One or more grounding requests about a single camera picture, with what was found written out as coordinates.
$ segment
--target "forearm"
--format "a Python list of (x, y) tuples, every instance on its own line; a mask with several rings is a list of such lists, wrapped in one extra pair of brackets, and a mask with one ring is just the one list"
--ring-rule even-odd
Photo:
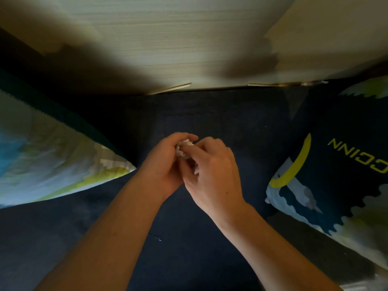
[(251, 265), (264, 288), (341, 290), (247, 205), (233, 222), (216, 223)]
[(162, 200), (134, 176), (36, 290), (125, 290)]

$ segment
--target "right hand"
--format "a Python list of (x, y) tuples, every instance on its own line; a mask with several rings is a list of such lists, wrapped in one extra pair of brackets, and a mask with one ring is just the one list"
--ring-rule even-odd
[(244, 212), (239, 170), (232, 150), (220, 139), (207, 137), (180, 149), (199, 167), (195, 175), (186, 160), (178, 157), (179, 170), (194, 202), (216, 223), (231, 223)]

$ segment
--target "pillow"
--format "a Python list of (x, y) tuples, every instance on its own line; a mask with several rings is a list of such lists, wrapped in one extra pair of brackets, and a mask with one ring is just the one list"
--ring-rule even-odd
[(267, 202), (388, 269), (388, 76), (347, 88), (267, 187)]
[(135, 169), (112, 149), (120, 153), (81, 117), (0, 70), (0, 208), (82, 191)]

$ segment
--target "hand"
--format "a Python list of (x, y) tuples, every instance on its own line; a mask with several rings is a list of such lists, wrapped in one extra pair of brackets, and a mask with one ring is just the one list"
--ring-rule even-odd
[(196, 141), (198, 136), (189, 133), (174, 133), (164, 138), (149, 152), (135, 175), (141, 183), (152, 186), (151, 191), (160, 192), (162, 201), (167, 199), (183, 183), (178, 164), (174, 163), (174, 158), (176, 144), (186, 139)]
[(180, 149), (191, 156), (199, 167), (199, 174), (194, 175), (187, 162), (178, 157), (183, 181), (195, 203), (217, 225), (233, 222), (245, 210), (247, 203), (243, 198), (232, 150), (220, 139), (212, 137)]

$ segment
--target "left hand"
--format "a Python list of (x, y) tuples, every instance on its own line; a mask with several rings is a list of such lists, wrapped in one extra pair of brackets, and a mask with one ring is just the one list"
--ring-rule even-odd
[(198, 140), (198, 136), (189, 133), (173, 133), (156, 145), (143, 162), (134, 178), (141, 183), (152, 186), (155, 194), (161, 194), (162, 200), (167, 199), (183, 180), (178, 168), (178, 162), (174, 162), (175, 146), (179, 141), (189, 139)]

